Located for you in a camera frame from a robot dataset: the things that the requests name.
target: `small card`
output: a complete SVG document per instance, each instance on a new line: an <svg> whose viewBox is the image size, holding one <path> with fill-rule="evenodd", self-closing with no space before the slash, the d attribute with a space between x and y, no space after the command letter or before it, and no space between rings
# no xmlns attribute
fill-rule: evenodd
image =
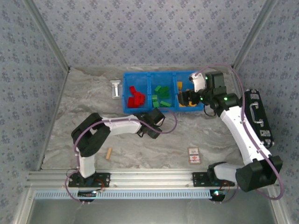
<svg viewBox="0 0 299 224"><path fill-rule="evenodd" d="M189 162L190 162L190 164L200 164L201 163L198 147L188 148L188 153L189 153Z"/></svg>

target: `small wooden stick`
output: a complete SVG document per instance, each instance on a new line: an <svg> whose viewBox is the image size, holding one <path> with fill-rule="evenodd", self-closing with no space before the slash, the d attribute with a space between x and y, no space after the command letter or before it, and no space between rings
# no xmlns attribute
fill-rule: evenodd
<svg viewBox="0 0 299 224"><path fill-rule="evenodd" d="M106 160L110 160L111 153L112 153L112 148L109 148L108 152L107 152L107 155L106 155Z"/></svg>

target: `gray marble floor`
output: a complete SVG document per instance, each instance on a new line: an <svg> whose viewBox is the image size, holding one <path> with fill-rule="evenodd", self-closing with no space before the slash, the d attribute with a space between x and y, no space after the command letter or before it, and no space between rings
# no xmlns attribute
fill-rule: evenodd
<svg viewBox="0 0 299 224"><path fill-rule="evenodd" d="M92 112L105 117L123 115L120 99L112 99L110 80L122 78L126 70L193 70L198 68L126 67L71 69L56 121L45 152L43 169L74 168L72 130ZM225 74L228 92L233 92L230 74ZM218 117L203 112L177 113L178 126L170 134L153 140L136 134L112 136L96 154L96 168L207 168L211 163L227 161L242 164L240 151L229 130ZM174 118L166 114L163 131L174 126ZM188 147L199 147L202 163L190 165ZM105 156L113 148L111 160Z"/></svg>

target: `metal bracket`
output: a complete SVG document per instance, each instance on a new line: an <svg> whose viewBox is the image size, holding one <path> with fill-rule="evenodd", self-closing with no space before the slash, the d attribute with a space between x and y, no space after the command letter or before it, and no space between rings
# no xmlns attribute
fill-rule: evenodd
<svg viewBox="0 0 299 224"><path fill-rule="evenodd" d="M194 172L192 173L194 187L220 187L223 185L223 180L210 181L207 172ZM235 185L234 182L226 181L230 187Z"/></svg>
<svg viewBox="0 0 299 224"><path fill-rule="evenodd" d="M108 188L110 184L110 173L95 173L94 175L83 178L79 172L70 176L69 188Z"/></svg>

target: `metal handle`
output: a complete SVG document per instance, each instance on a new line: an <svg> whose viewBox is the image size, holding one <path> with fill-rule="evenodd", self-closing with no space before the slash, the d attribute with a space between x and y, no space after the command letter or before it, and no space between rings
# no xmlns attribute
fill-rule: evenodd
<svg viewBox="0 0 299 224"><path fill-rule="evenodd" d="M254 102L254 103L250 104L250 106L249 106L250 113L251 113L251 117L252 117L253 122L256 123L256 124L260 124L261 127L263 127L263 120L262 119L256 120L256 118L254 116L254 112L253 112L252 106L256 106L256 109L258 109L258 103Z"/></svg>

